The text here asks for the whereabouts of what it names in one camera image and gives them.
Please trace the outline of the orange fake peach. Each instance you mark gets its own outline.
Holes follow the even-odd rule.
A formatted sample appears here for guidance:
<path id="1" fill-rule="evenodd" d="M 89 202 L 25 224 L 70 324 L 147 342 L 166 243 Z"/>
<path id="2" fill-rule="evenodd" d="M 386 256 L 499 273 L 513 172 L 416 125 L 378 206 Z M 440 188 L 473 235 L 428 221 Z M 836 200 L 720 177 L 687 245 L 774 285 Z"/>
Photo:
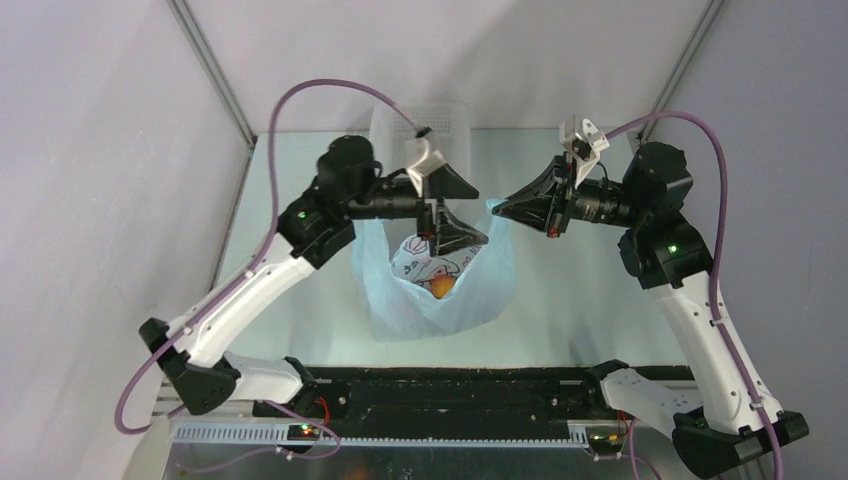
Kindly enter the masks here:
<path id="1" fill-rule="evenodd" d="M 443 299 L 450 293 L 457 279 L 450 275 L 435 277 L 430 283 L 430 293 L 436 299 Z"/>

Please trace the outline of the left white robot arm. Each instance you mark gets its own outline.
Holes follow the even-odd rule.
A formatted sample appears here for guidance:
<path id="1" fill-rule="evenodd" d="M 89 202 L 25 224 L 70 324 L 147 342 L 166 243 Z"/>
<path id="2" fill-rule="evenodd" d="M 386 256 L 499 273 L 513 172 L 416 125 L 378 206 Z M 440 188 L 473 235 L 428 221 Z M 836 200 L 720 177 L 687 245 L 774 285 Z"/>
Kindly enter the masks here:
<path id="1" fill-rule="evenodd" d="M 447 206 L 451 200 L 476 199 L 478 190 L 426 132 L 409 146 L 409 166 L 385 173 L 366 138 L 333 140 L 318 158 L 310 185 L 287 208 L 275 210 L 259 250 L 227 283 L 182 316 L 151 318 L 140 327 L 189 413 L 204 415 L 230 400 L 276 403 L 297 417 L 312 411 L 316 383 L 299 360 L 260 360 L 229 347 L 274 300 L 351 244 L 356 221 L 412 219 L 434 256 L 487 243 L 485 234 Z"/>

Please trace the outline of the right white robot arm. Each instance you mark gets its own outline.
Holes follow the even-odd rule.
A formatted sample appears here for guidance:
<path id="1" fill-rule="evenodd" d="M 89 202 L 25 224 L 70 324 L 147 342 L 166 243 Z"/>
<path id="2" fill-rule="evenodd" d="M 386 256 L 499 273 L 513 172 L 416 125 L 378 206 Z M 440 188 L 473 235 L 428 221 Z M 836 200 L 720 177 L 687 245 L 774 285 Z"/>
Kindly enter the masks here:
<path id="1" fill-rule="evenodd" d="M 709 292 L 713 258 L 681 212 L 692 183 L 684 153 L 660 142 L 642 145 L 618 182 L 587 178 L 580 158 L 564 154 L 493 213 L 551 238 L 573 220 L 623 229 L 623 265 L 660 302 L 696 392 L 610 360 L 585 372 L 583 408 L 596 418 L 616 410 L 637 418 L 672 441 L 692 474 L 709 479 L 806 437 L 809 426 L 771 394 L 739 346 L 722 297 Z"/>

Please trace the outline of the light blue plastic bag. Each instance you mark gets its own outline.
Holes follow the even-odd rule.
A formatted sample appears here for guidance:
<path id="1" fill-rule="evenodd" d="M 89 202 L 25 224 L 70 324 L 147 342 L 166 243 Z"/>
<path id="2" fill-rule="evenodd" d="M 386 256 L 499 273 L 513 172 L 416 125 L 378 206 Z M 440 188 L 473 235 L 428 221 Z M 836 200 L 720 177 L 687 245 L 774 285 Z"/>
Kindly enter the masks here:
<path id="1" fill-rule="evenodd" d="M 390 248 L 385 222 L 354 223 L 351 266 L 374 335 L 381 342 L 413 341 L 462 333 L 495 320 L 517 285 L 512 223 L 486 213 L 475 228 L 488 237 L 483 246 L 432 256 L 412 235 Z"/>

